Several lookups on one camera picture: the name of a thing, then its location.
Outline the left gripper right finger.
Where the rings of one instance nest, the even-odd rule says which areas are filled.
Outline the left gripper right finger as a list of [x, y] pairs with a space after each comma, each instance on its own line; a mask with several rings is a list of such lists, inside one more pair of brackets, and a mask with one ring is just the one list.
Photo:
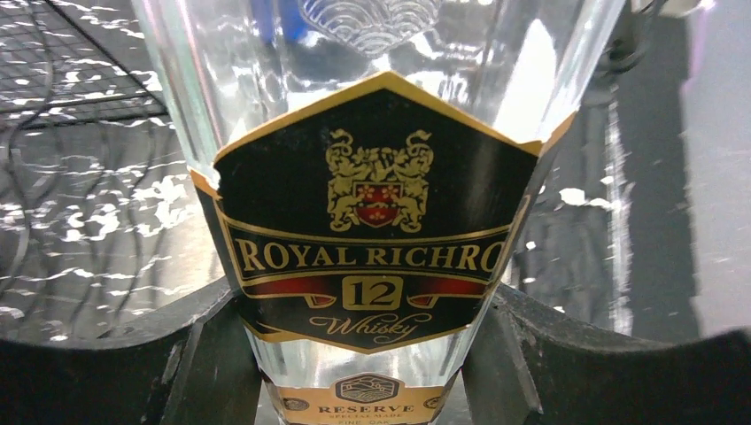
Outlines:
[[625, 336], [500, 286], [462, 368], [476, 424], [747, 424], [750, 332]]

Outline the clear whisky bottle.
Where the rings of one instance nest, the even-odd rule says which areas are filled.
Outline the clear whisky bottle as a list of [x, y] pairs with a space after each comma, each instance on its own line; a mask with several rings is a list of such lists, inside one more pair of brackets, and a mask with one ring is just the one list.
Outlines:
[[431, 424], [621, 1], [133, 4], [283, 424]]

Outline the blue glass bottle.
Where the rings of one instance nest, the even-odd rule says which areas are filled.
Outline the blue glass bottle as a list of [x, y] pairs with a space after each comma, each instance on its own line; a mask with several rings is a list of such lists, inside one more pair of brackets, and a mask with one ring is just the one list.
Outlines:
[[251, 0], [251, 10], [264, 43], [271, 43], [276, 35], [282, 35], [285, 42], [297, 43], [308, 32], [296, 0]]

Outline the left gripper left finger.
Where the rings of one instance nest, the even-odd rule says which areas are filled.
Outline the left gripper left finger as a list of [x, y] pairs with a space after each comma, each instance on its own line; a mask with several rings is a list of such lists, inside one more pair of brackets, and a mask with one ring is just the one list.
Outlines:
[[260, 376], [217, 280], [98, 339], [1, 343], [4, 424], [251, 424]]

